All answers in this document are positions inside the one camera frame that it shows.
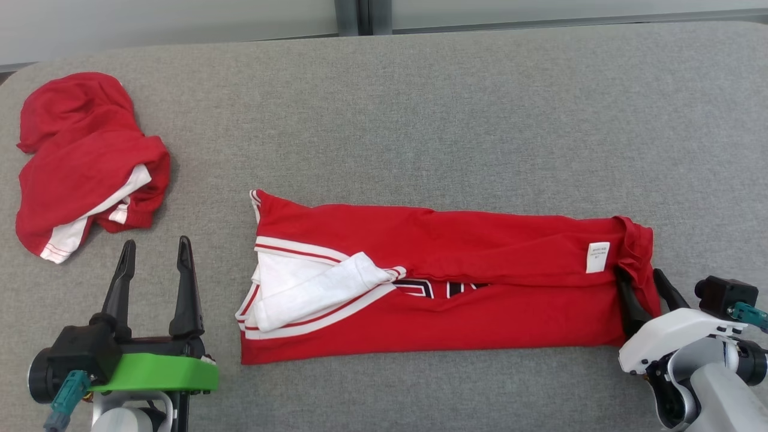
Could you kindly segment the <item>red shorts with white trim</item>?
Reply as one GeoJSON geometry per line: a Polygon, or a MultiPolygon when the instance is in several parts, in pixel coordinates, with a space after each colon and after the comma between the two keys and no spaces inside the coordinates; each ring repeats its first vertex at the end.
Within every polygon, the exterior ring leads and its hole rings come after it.
{"type": "Polygon", "coordinates": [[[170,154],[145,135],[125,87],[101,72],[41,85],[21,109],[16,235],[36,256],[63,263],[93,224],[110,233],[150,229],[170,183],[170,154]]]}

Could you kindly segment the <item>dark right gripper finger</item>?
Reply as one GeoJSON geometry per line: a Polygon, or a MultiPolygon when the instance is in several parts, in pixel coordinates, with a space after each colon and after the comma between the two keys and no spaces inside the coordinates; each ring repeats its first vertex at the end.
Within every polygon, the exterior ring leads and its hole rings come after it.
{"type": "Polygon", "coordinates": [[[672,283],[661,269],[653,269],[653,281],[655,282],[656,290],[658,291],[661,298],[663,298],[666,302],[669,311],[675,311],[683,307],[691,308],[691,306],[688,304],[688,301],[672,285],[672,283]]]}
{"type": "Polygon", "coordinates": [[[635,295],[631,275],[625,269],[616,267],[615,277],[622,329],[628,340],[651,320],[651,315],[645,311],[635,295]]]}

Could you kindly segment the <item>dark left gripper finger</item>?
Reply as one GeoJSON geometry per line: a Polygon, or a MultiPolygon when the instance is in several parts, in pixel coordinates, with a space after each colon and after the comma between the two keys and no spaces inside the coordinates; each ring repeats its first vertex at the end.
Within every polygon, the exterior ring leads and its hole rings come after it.
{"type": "Polygon", "coordinates": [[[176,268],[180,273],[175,316],[169,323],[171,337],[200,337],[204,334],[202,307],[190,239],[181,236],[176,268]]]}
{"type": "Polygon", "coordinates": [[[117,340],[129,340],[132,337],[131,328],[127,323],[127,310],[135,260],[136,243],[134,240],[128,240],[124,243],[101,310],[102,318],[110,325],[117,340]]]}

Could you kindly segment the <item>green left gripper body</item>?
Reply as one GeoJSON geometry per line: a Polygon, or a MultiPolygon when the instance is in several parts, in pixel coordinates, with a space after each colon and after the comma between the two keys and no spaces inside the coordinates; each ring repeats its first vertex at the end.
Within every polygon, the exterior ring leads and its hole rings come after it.
{"type": "Polygon", "coordinates": [[[142,337],[121,345],[122,357],[112,379],[92,385],[97,392],[202,392],[219,387],[219,368],[200,337],[173,340],[142,337]]]}

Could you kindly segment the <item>red white basketball jersey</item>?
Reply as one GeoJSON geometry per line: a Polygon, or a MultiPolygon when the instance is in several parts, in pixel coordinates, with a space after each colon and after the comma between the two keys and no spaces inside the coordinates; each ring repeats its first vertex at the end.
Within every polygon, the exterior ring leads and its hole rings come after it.
{"type": "Polygon", "coordinates": [[[253,190],[257,267],[241,363],[620,346],[618,282],[661,314],[653,230],[614,216],[307,207],[253,190]]]}

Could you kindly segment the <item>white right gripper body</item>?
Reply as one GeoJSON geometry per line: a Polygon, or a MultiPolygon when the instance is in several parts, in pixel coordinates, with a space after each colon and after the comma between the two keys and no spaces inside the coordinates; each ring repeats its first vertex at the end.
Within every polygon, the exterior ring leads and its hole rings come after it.
{"type": "Polygon", "coordinates": [[[619,350],[622,371],[645,374],[653,361],[711,335],[730,337],[747,323],[730,322],[703,311],[681,307],[645,323],[619,350]]]}

